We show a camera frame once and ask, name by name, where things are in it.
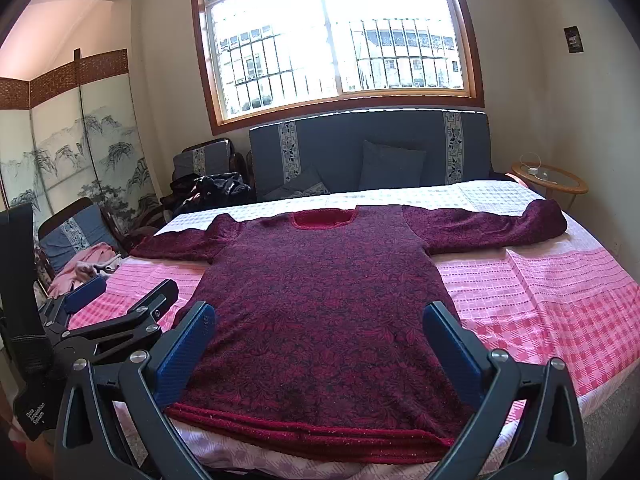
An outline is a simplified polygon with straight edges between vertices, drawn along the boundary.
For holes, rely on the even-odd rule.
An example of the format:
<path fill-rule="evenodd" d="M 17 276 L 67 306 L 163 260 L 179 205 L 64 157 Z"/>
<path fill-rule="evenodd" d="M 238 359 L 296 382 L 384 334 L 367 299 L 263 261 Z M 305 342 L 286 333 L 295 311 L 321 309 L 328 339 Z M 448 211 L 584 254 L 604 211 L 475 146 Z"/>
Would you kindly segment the blue cushion with lace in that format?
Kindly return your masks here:
<path fill-rule="evenodd" d="M 318 171 L 314 167 L 309 167 L 280 188 L 267 193 L 264 200 L 290 200 L 297 197 L 326 195 L 329 192 Z"/>

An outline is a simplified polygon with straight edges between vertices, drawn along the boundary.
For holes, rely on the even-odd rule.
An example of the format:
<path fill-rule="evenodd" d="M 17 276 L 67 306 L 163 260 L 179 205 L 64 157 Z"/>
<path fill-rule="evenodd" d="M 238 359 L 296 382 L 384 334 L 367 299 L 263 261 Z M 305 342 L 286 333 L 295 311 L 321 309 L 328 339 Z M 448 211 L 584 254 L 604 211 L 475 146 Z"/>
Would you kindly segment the blue square cushion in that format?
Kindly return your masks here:
<path fill-rule="evenodd" d="M 415 188 L 420 185 L 426 153 L 364 141 L 359 189 Z"/>

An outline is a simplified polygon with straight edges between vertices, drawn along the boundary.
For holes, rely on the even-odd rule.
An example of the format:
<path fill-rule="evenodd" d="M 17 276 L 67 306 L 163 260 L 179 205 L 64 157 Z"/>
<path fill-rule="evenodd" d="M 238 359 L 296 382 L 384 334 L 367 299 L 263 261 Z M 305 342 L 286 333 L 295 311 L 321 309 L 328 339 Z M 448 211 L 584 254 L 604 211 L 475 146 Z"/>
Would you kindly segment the dark red patterned sweater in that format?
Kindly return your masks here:
<path fill-rule="evenodd" d="M 148 238 L 145 259 L 204 261 L 193 300 L 216 334 L 168 413 L 280 453 L 369 464 L 440 460 L 471 410 L 422 332 L 452 306 L 437 255 L 562 235 L 552 200 L 518 216 L 360 206 L 236 221 Z"/>

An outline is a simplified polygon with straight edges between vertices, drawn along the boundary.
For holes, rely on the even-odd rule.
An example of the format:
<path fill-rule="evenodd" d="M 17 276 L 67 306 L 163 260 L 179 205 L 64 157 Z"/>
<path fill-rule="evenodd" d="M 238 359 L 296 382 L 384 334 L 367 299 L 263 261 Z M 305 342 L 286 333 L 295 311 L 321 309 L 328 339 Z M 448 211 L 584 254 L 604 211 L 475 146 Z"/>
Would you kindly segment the blue sofa with patterned stripes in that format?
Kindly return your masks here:
<path fill-rule="evenodd" d="M 274 122 L 250 130 L 257 197 L 416 188 L 487 179 L 485 113 L 374 108 Z"/>

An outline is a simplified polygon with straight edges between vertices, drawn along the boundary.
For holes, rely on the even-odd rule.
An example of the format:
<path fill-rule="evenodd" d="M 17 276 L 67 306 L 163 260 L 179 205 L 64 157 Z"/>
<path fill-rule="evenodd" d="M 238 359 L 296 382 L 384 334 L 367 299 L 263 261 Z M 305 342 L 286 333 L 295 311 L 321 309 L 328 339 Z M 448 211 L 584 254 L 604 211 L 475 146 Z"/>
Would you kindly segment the wooden framed window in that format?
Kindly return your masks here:
<path fill-rule="evenodd" d="M 191 0 L 213 133 L 331 110 L 481 107 L 465 0 Z"/>

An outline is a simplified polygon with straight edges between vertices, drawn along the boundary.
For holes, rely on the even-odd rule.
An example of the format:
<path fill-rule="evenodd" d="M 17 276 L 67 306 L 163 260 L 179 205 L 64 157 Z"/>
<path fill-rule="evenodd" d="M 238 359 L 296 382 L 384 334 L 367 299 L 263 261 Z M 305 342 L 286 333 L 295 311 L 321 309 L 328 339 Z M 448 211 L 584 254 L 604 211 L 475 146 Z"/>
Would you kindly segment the painted folding screen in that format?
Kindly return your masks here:
<path fill-rule="evenodd" d="M 2 207 L 32 204 L 41 226 L 81 197 L 124 232 L 158 204 L 125 50 L 1 81 Z"/>

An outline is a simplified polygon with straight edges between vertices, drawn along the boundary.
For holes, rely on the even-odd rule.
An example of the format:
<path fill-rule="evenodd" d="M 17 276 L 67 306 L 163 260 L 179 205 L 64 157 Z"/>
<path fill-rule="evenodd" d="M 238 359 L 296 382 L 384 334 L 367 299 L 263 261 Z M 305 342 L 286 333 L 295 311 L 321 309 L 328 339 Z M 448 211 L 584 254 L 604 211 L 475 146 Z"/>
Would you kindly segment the pile of dark clothes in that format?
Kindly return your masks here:
<path fill-rule="evenodd" d="M 171 192 L 160 199 L 163 207 L 175 218 L 203 210 L 246 204 L 253 189 L 237 172 L 224 174 L 186 174 L 172 181 Z"/>

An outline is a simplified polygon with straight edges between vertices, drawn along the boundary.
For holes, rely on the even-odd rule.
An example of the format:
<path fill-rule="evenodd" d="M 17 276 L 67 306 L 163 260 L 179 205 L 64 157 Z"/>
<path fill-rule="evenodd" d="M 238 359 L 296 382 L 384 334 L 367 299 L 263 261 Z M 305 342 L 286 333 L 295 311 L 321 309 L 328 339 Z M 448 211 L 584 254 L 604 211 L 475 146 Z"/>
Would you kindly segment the black wall switch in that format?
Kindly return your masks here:
<path fill-rule="evenodd" d="M 565 27 L 563 29 L 567 50 L 570 53 L 582 53 L 584 52 L 584 45 L 582 44 L 582 37 L 577 26 Z"/>

